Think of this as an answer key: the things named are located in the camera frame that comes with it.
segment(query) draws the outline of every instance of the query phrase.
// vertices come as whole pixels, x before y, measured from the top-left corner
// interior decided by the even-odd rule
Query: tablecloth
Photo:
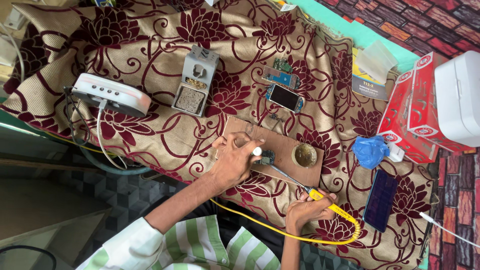
[[[185,0],[180,10],[161,0],[118,0],[117,7],[46,7],[15,4],[32,23],[21,45],[26,80],[19,84],[19,64],[5,84],[11,94],[1,108],[41,129],[70,136],[64,86],[80,73],[118,80],[147,93],[152,104],[143,118],[107,110],[101,117],[103,144],[177,180],[191,183],[215,162],[211,143],[235,116],[324,150],[320,187],[339,196],[339,206],[361,220],[375,170],[361,167],[351,151],[356,136],[375,135],[385,102],[351,91],[352,40],[321,29],[298,8],[280,12],[265,0],[222,0],[210,7]],[[192,45],[220,54],[204,117],[172,109],[185,55]],[[305,104],[292,113],[265,99],[263,66],[285,58],[301,80],[294,91]],[[391,89],[390,76],[387,88]],[[75,100],[85,117],[72,111],[77,137],[95,136],[97,107]],[[363,221],[357,241],[318,245],[366,269],[410,270],[420,262],[427,241],[432,179],[425,168],[385,159],[381,168],[398,180],[385,233]],[[285,227],[288,205],[300,188],[252,172],[222,197]],[[336,217],[311,222],[303,236],[347,240],[352,223]]]

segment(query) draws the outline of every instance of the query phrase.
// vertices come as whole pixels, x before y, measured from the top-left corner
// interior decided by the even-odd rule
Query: blue plastic bag
[[[384,138],[379,135],[371,138],[357,136],[352,151],[357,156],[360,165],[370,170],[377,167],[384,156],[390,156],[390,150],[384,143]]]

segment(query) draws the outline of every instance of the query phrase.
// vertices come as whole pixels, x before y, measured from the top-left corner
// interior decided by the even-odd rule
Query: yellow cable
[[[52,133],[50,133],[50,132],[48,132],[48,131],[45,131],[45,130],[42,130],[42,131],[45,132],[45,133],[47,133],[48,135],[54,137],[54,138],[57,138],[57,139],[59,139],[59,140],[62,140],[62,141],[64,141],[64,142],[69,142],[69,143],[71,143],[71,144],[75,144],[75,143],[74,143],[73,141],[71,141],[71,140],[68,140],[68,139],[62,138],[62,137],[60,137],[60,136],[54,135],[54,134],[52,134]],[[102,153],[102,154],[103,154],[103,152],[100,151],[100,150],[92,149],[92,148],[86,147],[86,146],[80,146],[80,147],[83,147],[83,148],[85,148],[85,149],[87,149],[87,150],[90,150],[90,151],[93,151],[93,152],[97,152],[97,153]],[[116,156],[116,154],[113,154],[113,153],[107,153],[107,154],[109,154],[109,155],[111,155],[111,156]]]
[[[286,232],[281,231],[281,230],[279,230],[279,229],[277,229],[277,228],[274,228],[274,227],[272,227],[272,226],[270,226],[270,225],[267,225],[267,224],[265,224],[265,223],[263,223],[263,222],[260,222],[260,221],[254,219],[254,218],[251,218],[251,217],[245,215],[244,213],[241,213],[241,212],[232,210],[232,209],[230,209],[230,208],[228,208],[228,207],[225,207],[225,206],[223,206],[223,205],[215,202],[215,201],[212,200],[212,199],[210,199],[210,200],[211,200],[213,203],[215,203],[216,205],[220,206],[221,208],[223,208],[223,209],[225,209],[225,210],[228,210],[228,211],[230,211],[230,212],[233,212],[233,213],[239,214],[239,215],[241,215],[241,216],[244,216],[244,217],[250,219],[251,221],[253,221],[253,222],[255,222],[255,223],[258,223],[258,224],[260,224],[260,225],[262,225],[262,226],[264,226],[264,227],[267,227],[268,229],[273,230],[273,231],[275,231],[275,232],[277,232],[277,233],[279,233],[279,234],[283,234],[283,235],[285,235],[285,236],[288,236],[288,237],[291,237],[291,238],[295,238],[295,239],[301,240],[301,241],[313,242],[313,243],[320,243],[320,244],[330,244],[330,245],[346,245],[346,244],[352,243],[353,241],[357,240],[358,237],[360,236],[360,229],[361,229],[361,228],[360,228],[360,223],[359,223],[356,219],[354,219],[353,217],[352,217],[351,219],[347,219],[347,220],[349,220],[349,221],[352,221],[352,220],[355,221],[355,222],[352,221],[352,223],[355,225],[355,232],[353,233],[352,238],[350,238],[350,239],[348,239],[348,240],[346,240],[346,241],[340,241],[340,242],[324,241],[324,240],[317,240],[317,239],[310,239],[310,238],[299,237],[299,236],[295,236],[295,235],[286,233]]]

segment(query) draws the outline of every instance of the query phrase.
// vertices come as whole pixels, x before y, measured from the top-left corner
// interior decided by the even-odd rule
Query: phone screen
[[[299,102],[299,96],[279,85],[275,85],[272,95],[270,95],[270,100],[289,110],[295,111]]]
[[[397,186],[395,178],[382,170],[377,171],[363,212],[363,221],[381,233],[387,228]]]

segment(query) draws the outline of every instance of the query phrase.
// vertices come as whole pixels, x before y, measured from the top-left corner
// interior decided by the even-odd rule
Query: black cable
[[[78,145],[78,146],[84,146],[86,145],[89,141],[90,141],[90,136],[91,136],[91,133],[90,133],[90,129],[88,128],[88,125],[87,125],[87,122],[85,121],[84,119],[84,116],[82,115],[82,113],[80,112],[80,110],[78,109],[78,107],[75,105],[75,102],[73,101],[72,99],[72,96],[70,94],[70,90],[73,88],[73,86],[64,86],[63,87],[63,91],[65,92],[65,97],[67,99],[67,105],[65,105],[65,111],[67,113],[67,119],[68,119],[68,124],[70,126],[70,132],[71,132],[71,135],[72,135],[72,141]],[[68,111],[68,104],[69,103],[72,103],[73,105],[73,110],[77,111],[78,115],[80,116],[80,119],[82,120],[82,122],[84,122],[85,124],[85,127],[87,128],[87,139],[81,143],[78,143],[76,140],[75,140],[75,136],[73,134],[73,122],[70,118],[70,114],[69,114],[69,111]]]
[[[57,259],[55,259],[55,256],[53,256],[53,254],[51,254],[50,252],[48,252],[44,249],[38,248],[38,247],[29,246],[29,245],[11,245],[11,246],[0,249],[0,253],[3,253],[5,251],[9,251],[9,250],[12,250],[12,249],[18,249],[18,248],[38,251],[40,253],[43,253],[43,254],[49,256],[50,259],[52,259],[52,264],[53,264],[52,270],[55,270],[55,268],[57,268]]]

